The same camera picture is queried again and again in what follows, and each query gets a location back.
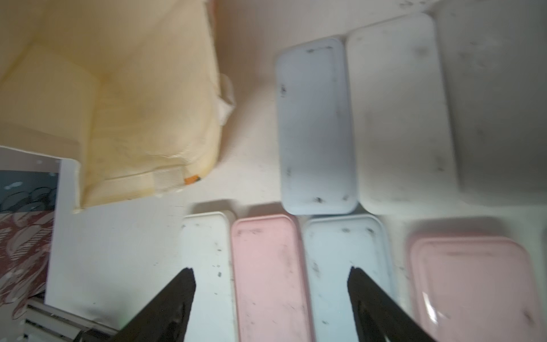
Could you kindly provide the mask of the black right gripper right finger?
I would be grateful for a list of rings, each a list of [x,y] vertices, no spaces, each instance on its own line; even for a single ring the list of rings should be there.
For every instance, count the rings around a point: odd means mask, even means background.
[[[362,269],[350,269],[347,288],[359,341],[434,342]]]

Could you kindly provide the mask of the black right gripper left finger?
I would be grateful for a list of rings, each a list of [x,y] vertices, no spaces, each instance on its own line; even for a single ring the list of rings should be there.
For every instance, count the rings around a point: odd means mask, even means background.
[[[183,341],[196,292],[193,269],[184,268],[111,341]]]

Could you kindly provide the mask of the white pencil case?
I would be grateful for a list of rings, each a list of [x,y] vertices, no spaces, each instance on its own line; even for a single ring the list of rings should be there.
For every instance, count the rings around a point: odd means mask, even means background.
[[[359,28],[346,51],[361,205],[377,215],[454,205],[457,168],[432,18]]]
[[[186,341],[238,341],[230,211],[189,215],[182,221],[181,258],[195,275],[196,291]]]

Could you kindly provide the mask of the pink pencil case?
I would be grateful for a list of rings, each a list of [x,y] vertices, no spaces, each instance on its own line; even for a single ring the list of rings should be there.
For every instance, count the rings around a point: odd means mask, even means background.
[[[302,243],[294,219],[239,219],[231,242],[239,339],[312,341]]]

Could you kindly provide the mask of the light blue pencil case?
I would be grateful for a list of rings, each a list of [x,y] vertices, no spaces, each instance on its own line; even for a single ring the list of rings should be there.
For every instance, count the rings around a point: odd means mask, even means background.
[[[343,215],[358,203],[346,50],[336,36],[276,61],[281,203],[292,215]]]

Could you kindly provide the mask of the cream canvas tote bag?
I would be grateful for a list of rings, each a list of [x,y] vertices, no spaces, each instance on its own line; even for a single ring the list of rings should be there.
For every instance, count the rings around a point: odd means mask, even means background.
[[[179,191],[235,106],[213,1],[3,1],[1,146],[77,162],[78,209]]]

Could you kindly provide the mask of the cream pencil case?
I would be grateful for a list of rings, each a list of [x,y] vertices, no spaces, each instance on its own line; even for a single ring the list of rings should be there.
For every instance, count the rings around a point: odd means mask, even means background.
[[[441,1],[434,19],[463,197],[545,203],[545,1]]]

